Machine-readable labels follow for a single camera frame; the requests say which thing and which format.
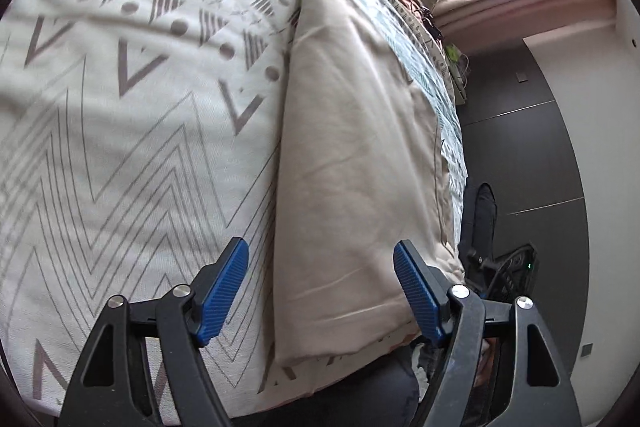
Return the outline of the beige jacket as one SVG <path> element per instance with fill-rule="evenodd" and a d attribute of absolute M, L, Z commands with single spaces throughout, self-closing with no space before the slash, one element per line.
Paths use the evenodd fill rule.
<path fill-rule="evenodd" d="M 437 116 L 354 0 L 300 0 L 274 236 L 276 358 L 351 355 L 412 317 L 393 250 L 463 281 Z"/>

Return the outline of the black device on floor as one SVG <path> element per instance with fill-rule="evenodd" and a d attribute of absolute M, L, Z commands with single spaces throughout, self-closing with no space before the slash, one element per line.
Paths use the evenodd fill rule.
<path fill-rule="evenodd" d="M 465 187 L 461 236 L 458 251 L 465 282 L 486 300 L 510 303 L 518 297 L 532 297 L 538 257 L 531 243 L 506 254 L 495 253 L 498 205 L 489 183 Z"/>

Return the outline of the patterned white bed quilt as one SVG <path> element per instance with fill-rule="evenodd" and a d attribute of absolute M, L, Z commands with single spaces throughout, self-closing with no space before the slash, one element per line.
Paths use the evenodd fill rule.
<path fill-rule="evenodd" d="M 431 14 L 354 0 L 437 116 L 457 253 L 466 169 L 445 50 Z M 397 358 L 416 318 L 351 355 L 276 358 L 273 267 L 283 112 L 300 0 L 10 0 L 1 17 L 1 378 L 4 425 L 58 425 L 108 298 L 163 297 L 233 237 L 248 267 L 202 360 L 230 418 L 337 392 L 294 423 L 405 424 L 356 375 Z"/>

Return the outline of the pink-brown curtain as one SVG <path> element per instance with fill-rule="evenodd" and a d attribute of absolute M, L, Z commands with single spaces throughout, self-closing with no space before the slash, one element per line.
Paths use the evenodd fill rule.
<path fill-rule="evenodd" d="M 614 17 L 616 0 L 439 0 L 434 9 L 435 24 L 445 41 L 468 55 Z"/>

